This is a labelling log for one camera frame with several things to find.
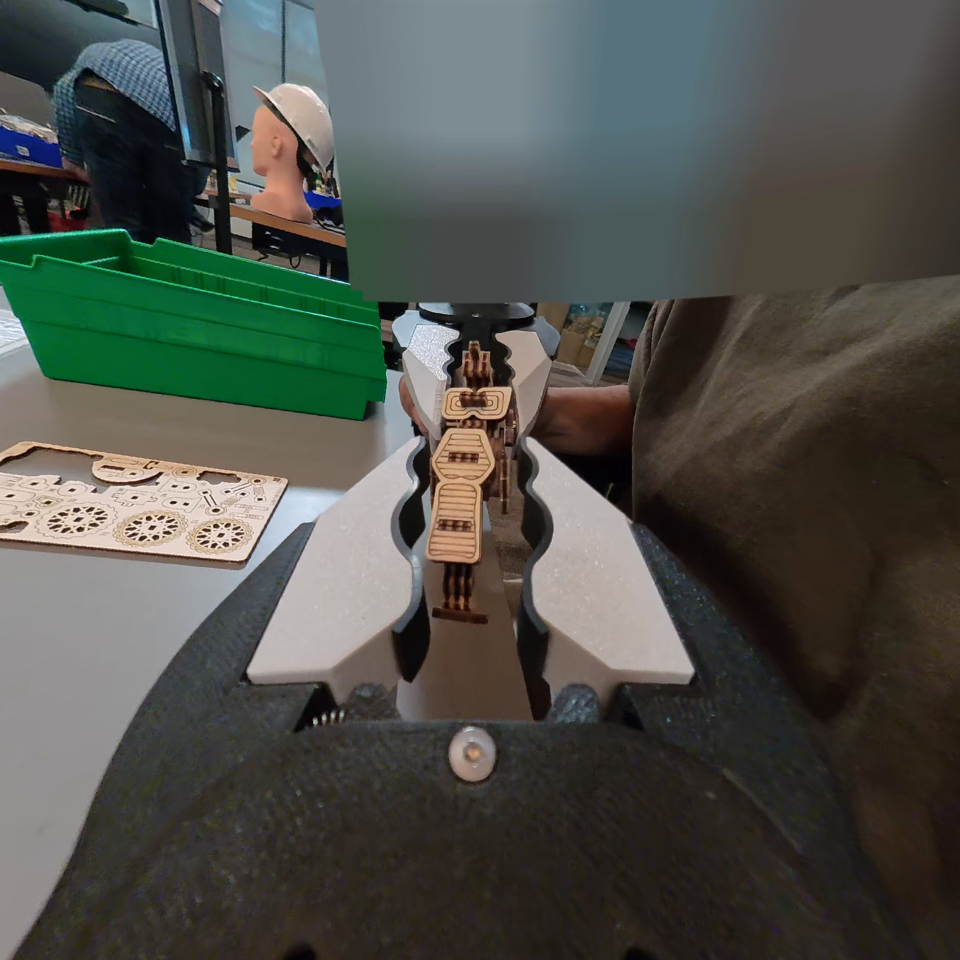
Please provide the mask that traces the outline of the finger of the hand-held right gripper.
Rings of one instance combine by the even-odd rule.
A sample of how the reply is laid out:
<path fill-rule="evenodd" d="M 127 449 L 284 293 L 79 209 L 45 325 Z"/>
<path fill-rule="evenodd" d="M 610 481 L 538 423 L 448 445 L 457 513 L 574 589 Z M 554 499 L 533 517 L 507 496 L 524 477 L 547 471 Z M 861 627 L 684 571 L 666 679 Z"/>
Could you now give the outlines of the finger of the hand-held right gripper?
<path fill-rule="evenodd" d="M 505 331 L 496 334 L 495 340 L 507 350 L 510 388 L 516 402 L 517 433 L 525 437 L 534 427 L 542 407 L 553 362 L 534 331 Z"/>
<path fill-rule="evenodd" d="M 442 408 L 453 362 L 450 350 L 459 340 L 454 327 L 420 322 L 401 356 L 407 405 L 431 445 L 437 445 L 442 435 Z"/>

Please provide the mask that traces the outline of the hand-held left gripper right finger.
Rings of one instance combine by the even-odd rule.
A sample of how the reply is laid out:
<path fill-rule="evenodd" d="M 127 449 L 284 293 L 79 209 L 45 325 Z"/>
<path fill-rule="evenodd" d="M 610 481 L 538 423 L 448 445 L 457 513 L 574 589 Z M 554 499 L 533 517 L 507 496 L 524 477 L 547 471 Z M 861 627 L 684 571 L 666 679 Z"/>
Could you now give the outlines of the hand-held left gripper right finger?
<path fill-rule="evenodd" d="M 523 439 L 521 532 L 531 549 L 520 664 L 547 687 L 685 687 L 695 668 L 627 516 L 540 442 Z"/>

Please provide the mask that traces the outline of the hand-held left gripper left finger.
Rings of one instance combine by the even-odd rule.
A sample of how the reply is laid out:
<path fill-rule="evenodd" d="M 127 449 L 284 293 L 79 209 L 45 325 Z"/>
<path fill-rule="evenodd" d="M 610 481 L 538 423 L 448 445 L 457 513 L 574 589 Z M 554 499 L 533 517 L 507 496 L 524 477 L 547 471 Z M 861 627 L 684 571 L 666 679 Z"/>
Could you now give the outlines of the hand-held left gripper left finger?
<path fill-rule="evenodd" d="M 252 685 L 324 684 L 344 702 L 361 685 L 401 681 L 393 630 L 420 570 L 400 514 L 422 505 L 414 458 L 425 450 L 408 440 L 318 516 L 246 667 Z"/>

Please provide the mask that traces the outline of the wooden model assembly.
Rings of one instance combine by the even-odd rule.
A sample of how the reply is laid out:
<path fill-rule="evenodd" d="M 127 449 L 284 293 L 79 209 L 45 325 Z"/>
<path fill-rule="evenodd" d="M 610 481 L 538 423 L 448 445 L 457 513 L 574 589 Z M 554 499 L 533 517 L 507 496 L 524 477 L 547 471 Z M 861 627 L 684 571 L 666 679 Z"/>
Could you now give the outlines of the wooden model assembly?
<path fill-rule="evenodd" d="M 462 379 L 444 392 L 440 406 L 425 557 L 442 566 L 442 603 L 433 618 L 484 626 L 488 615 L 473 608 L 484 504 L 496 495 L 502 512 L 509 508 L 519 414 L 514 390 L 497 384 L 491 354 L 479 342 L 462 354 Z"/>

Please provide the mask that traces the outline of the person's right forearm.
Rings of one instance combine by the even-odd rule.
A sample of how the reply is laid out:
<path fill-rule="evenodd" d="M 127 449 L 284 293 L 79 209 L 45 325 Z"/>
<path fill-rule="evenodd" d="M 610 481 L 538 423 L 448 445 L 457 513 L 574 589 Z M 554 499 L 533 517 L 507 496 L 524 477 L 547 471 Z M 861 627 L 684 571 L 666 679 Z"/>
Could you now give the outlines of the person's right forearm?
<path fill-rule="evenodd" d="M 551 387 L 530 436 L 555 454 L 625 459 L 632 452 L 634 417 L 627 385 Z"/>

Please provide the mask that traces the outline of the grey desk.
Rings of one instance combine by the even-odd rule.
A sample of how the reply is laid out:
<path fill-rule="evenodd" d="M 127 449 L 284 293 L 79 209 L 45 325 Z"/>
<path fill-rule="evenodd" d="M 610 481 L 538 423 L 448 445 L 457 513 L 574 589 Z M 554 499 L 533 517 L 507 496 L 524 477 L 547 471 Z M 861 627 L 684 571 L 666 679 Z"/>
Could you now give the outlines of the grey desk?
<path fill-rule="evenodd" d="M 2 958 L 46 904 L 174 654 L 297 526 L 411 437 L 401 375 L 387 377 L 385 402 L 351 421 L 51 380 L 27 344 L 2 349 L 3 450 L 40 441 L 289 482 L 244 567 L 2 545 Z"/>

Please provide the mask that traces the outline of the person's right hand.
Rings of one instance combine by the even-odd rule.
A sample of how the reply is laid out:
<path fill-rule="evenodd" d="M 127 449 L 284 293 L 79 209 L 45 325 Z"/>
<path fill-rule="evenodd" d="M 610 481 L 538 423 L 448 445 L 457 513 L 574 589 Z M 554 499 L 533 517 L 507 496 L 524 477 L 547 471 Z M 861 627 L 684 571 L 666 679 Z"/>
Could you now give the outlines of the person's right hand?
<path fill-rule="evenodd" d="M 414 431 L 420 436 L 430 439 L 430 431 L 428 426 L 425 425 L 420 411 L 416 404 L 416 398 L 413 391 L 410 389 L 409 379 L 406 374 L 402 374 L 399 383 L 398 383 L 398 396 L 401 407 L 407 417 L 410 419 Z"/>

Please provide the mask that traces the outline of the wooden puzzle sheet with wheels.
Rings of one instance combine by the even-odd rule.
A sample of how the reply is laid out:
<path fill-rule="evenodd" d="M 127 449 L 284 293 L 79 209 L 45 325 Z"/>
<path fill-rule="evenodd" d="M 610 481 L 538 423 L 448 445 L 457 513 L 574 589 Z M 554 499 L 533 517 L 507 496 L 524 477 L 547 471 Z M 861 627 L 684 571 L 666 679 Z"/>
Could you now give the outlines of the wooden puzzle sheet with wheels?
<path fill-rule="evenodd" d="M 281 476 L 22 441 L 2 452 L 1 540 L 242 567 Z"/>

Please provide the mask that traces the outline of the wooden background table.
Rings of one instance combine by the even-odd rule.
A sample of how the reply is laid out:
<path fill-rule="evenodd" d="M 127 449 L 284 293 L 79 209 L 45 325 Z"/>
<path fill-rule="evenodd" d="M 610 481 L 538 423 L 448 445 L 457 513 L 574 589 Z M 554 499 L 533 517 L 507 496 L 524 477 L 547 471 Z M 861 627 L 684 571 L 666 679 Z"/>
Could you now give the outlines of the wooden background table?
<path fill-rule="evenodd" d="M 312 264 L 317 273 L 337 282 L 350 280 L 346 234 L 328 221 L 291 221 L 261 211 L 252 196 L 229 194 L 231 233 L 241 248 L 260 261 L 276 261 L 299 270 Z"/>

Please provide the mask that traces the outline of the person's brown shirt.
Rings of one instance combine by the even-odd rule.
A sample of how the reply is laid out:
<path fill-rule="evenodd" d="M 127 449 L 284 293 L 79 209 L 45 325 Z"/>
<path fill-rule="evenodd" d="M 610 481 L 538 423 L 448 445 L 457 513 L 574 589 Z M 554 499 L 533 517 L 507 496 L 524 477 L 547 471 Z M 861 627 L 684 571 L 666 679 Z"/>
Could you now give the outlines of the person's brown shirt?
<path fill-rule="evenodd" d="M 928 958 L 958 958 L 958 275 L 657 302 L 633 514 L 822 728 Z"/>

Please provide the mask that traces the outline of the green plastic bin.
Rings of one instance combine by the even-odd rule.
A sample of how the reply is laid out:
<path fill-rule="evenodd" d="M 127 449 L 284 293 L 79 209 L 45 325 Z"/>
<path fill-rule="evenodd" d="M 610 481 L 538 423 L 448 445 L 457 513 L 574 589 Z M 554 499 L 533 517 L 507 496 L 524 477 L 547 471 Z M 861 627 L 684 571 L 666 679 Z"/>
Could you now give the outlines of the green plastic bin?
<path fill-rule="evenodd" d="M 7 236 L 1 281 L 46 378 L 362 421 L 378 306 L 343 282 L 121 229 Z"/>

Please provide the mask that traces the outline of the mannequin head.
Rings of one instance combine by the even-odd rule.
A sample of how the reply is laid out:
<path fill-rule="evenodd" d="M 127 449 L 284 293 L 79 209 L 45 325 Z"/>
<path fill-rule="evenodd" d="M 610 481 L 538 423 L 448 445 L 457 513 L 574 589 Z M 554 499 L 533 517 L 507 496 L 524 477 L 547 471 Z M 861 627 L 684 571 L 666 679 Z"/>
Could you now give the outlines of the mannequin head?
<path fill-rule="evenodd" d="M 261 104 L 253 117 L 251 138 L 253 170 L 264 181 L 251 206 L 270 216 L 310 224 L 313 213 L 305 197 L 300 141 L 294 130 L 269 106 Z"/>

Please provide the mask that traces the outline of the white hard hat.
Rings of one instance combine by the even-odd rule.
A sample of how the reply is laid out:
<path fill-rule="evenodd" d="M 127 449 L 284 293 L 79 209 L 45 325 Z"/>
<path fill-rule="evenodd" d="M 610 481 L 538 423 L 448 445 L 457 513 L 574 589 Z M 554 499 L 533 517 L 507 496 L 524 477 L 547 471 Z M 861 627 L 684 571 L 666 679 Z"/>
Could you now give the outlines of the white hard hat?
<path fill-rule="evenodd" d="M 310 87 L 283 82 L 271 90 L 254 87 L 260 103 L 293 131 L 313 159 L 313 167 L 326 174 L 334 160 L 334 137 L 330 111 Z"/>

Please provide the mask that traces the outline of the black stand pole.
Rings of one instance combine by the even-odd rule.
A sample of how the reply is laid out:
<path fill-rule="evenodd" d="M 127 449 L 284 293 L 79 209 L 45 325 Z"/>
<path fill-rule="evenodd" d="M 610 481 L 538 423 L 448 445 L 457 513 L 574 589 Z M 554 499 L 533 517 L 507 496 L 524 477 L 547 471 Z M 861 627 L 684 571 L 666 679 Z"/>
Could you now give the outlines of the black stand pole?
<path fill-rule="evenodd" d="M 203 70 L 201 81 L 208 92 L 210 100 L 211 142 L 214 155 L 214 173 L 217 187 L 217 197 L 214 210 L 214 232 L 217 252 L 231 256 L 234 252 L 232 234 L 232 216 L 230 211 L 230 183 L 229 183 L 229 125 L 226 117 L 225 86 L 222 78 Z"/>

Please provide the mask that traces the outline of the grey display board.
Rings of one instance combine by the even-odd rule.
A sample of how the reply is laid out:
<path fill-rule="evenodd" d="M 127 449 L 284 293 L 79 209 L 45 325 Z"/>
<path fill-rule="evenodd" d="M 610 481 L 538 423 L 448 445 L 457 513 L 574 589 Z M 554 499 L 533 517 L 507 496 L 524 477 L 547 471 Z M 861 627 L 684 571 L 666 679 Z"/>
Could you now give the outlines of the grey display board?
<path fill-rule="evenodd" d="M 183 157 L 186 162 L 213 167 L 217 147 L 222 146 L 227 170 L 237 172 L 234 126 L 226 90 L 223 6 L 220 1 L 153 2 Z M 214 122 L 207 75 L 220 83 L 220 124 Z"/>

